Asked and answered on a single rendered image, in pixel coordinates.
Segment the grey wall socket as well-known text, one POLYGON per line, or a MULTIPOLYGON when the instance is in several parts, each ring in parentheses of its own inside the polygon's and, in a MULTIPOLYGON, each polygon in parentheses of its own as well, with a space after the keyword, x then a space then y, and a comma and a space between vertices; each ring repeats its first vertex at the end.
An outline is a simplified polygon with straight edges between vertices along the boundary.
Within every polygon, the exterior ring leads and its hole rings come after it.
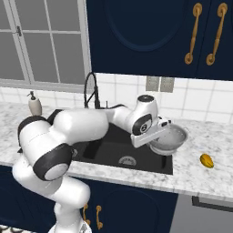
POLYGON ((174 90, 175 78, 174 77, 161 77, 160 91, 172 93, 174 90))
POLYGON ((146 91, 158 91, 159 88, 159 77, 158 76, 148 76, 146 81, 146 91))

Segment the grey framed window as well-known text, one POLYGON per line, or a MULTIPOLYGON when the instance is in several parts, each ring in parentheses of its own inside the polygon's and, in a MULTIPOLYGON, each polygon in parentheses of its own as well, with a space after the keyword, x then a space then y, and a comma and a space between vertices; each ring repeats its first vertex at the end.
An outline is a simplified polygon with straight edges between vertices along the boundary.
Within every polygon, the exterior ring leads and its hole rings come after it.
POLYGON ((0 86, 81 93, 86 0, 0 0, 0 86))

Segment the black sink faucet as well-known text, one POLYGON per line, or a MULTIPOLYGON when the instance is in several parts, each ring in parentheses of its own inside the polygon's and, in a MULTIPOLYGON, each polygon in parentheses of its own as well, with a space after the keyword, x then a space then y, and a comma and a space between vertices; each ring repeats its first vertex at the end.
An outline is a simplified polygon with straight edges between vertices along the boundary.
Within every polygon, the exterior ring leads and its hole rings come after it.
POLYGON ((98 86, 97 86, 97 80, 96 80, 96 74, 94 72, 89 72, 86 76, 85 85, 84 85, 84 107, 88 108, 88 103, 91 100, 91 98, 95 98, 95 109, 100 109, 100 100, 99 100, 99 94, 98 94, 98 86), (87 96, 87 83, 89 80, 89 77, 94 78, 94 91, 91 94, 90 97, 87 96))

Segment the navy wall cupboard door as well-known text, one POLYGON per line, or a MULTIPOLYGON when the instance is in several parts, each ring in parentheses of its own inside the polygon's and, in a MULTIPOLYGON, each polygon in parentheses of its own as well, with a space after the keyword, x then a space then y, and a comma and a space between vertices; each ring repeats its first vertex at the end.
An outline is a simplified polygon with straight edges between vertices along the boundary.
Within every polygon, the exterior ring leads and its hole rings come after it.
POLYGON ((211 0, 196 78, 233 81, 233 0, 211 0), (228 5, 228 11, 225 16, 215 63, 208 66, 206 58, 213 51, 220 22, 217 11, 221 3, 228 5))
POLYGON ((96 73, 192 77, 209 3, 202 0, 86 0, 92 70, 96 73), (193 61, 185 63, 202 4, 193 61))

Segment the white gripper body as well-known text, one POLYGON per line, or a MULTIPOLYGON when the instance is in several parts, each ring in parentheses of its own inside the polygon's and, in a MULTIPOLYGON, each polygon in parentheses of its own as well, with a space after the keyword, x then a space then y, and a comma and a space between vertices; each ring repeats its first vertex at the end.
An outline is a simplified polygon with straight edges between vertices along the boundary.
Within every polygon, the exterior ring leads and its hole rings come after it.
POLYGON ((135 148, 144 146, 145 144, 157 139, 165 132, 166 126, 153 125, 146 133, 140 136, 131 135, 131 142, 135 148))

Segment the grey dishwasher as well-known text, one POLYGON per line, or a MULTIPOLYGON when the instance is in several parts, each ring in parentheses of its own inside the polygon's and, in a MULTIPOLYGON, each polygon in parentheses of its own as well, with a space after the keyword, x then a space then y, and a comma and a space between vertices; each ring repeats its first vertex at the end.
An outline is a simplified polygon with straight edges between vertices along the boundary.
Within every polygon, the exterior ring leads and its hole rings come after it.
POLYGON ((169 233, 233 233, 233 202, 179 195, 169 233))

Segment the navy base cupboard door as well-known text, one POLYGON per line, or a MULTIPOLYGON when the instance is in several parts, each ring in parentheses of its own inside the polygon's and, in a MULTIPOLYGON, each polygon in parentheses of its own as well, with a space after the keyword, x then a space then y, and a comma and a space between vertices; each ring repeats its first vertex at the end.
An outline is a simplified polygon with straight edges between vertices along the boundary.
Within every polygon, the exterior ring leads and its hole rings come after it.
POLYGON ((47 233, 56 223, 55 202, 22 187, 12 168, 0 165, 0 224, 47 233))
POLYGON ((177 194, 82 178, 91 197, 86 218, 93 233, 169 233, 177 194), (96 227, 96 206, 103 228, 96 227))

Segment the black sink basin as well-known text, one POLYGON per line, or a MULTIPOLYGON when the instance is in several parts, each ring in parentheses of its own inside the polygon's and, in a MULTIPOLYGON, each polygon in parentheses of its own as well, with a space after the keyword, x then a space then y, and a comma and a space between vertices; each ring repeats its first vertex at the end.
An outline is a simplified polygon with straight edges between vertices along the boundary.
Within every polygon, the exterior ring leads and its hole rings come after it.
POLYGON ((112 124, 109 124, 104 137, 93 141, 78 141, 73 149, 78 151, 73 157, 75 161, 173 174, 171 155, 160 156, 147 145, 135 148, 131 144, 130 134, 112 124))

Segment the silver metal colander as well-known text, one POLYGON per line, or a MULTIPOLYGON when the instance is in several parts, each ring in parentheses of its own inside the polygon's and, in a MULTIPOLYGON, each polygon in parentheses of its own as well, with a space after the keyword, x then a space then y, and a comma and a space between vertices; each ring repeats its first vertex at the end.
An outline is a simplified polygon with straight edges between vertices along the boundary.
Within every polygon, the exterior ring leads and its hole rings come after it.
POLYGON ((158 155, 173 155, 187 140, 186 129, 171 124, 154 140, 148 143, 149 148, 158 155))

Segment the beige soap dispenser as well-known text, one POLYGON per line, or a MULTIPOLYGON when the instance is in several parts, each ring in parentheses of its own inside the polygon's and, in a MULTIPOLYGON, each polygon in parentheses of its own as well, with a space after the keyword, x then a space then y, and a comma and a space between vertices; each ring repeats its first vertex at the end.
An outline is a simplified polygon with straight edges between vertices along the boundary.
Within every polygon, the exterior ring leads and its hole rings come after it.
POLYGON ((28 106, 29 106, 31 114, 33 116, 41 116, 42 105, 41 105, 40 100, 35 96, 33 91, 31 91, 28 95, 30 96, 28 100, 28 106))

